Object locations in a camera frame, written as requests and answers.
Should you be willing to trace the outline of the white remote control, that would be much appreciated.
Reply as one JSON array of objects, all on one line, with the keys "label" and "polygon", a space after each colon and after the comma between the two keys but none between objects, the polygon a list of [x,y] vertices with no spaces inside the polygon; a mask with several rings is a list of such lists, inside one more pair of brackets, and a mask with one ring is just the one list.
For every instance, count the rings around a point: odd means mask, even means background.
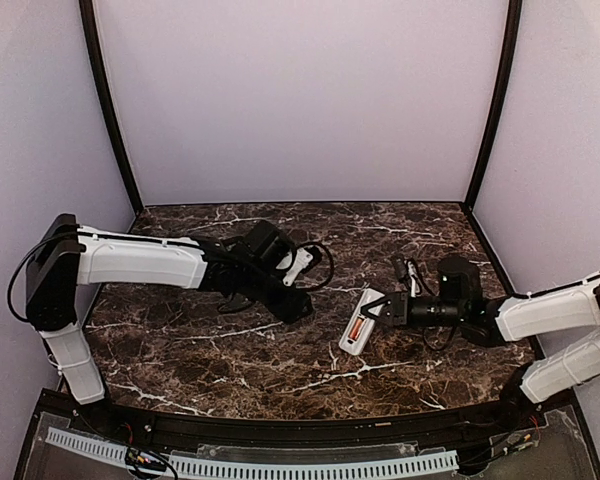
[{"label": "white remote control", "polygon": [[375,320],[361,313],[361,308],[373,301],[383,297],[380,291],[367,288],[365,289],[354,308],[353,314],[339,340],[339,347],[344,352],[358,356],[364,350],[365,345],[374,330]]}]

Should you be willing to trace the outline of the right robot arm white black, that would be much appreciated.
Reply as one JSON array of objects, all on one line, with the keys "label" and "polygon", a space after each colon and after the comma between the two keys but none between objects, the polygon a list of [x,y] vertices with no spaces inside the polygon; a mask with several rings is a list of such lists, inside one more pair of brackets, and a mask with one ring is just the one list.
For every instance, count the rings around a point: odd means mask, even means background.
[{"label": "right robot arm white black", "polygon": [[444,257],[437,273],[437,295],[393,292],[360,301],[358,314],[394,328],[450,327],[483,347],[558,330],[590,328],[577,342],[519,368],[501,392],[505,402],[540,404],[600,376],[600,271],[548,290],[496,299],[484,297],[478,267],[462,256]]}]

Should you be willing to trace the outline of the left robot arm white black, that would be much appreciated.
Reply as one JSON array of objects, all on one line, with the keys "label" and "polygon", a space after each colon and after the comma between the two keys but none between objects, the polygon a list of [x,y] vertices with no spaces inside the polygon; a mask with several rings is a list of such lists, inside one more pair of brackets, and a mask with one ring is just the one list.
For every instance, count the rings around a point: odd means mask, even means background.
[{"label": "left robot arm white black", "polygon": [[151,284],[213,292],[223,312],[253,303],[291,324],[312,310],[307,289],[296,279],[322,259],[313,246],[299,246],[261,220],[246,235],[227,240],[158,238],[108,232],[61,214],[18,265],[25,276],[25,312],[56,361],[80,405],[100,402],[106,387],[75,310],[80,285]]}]

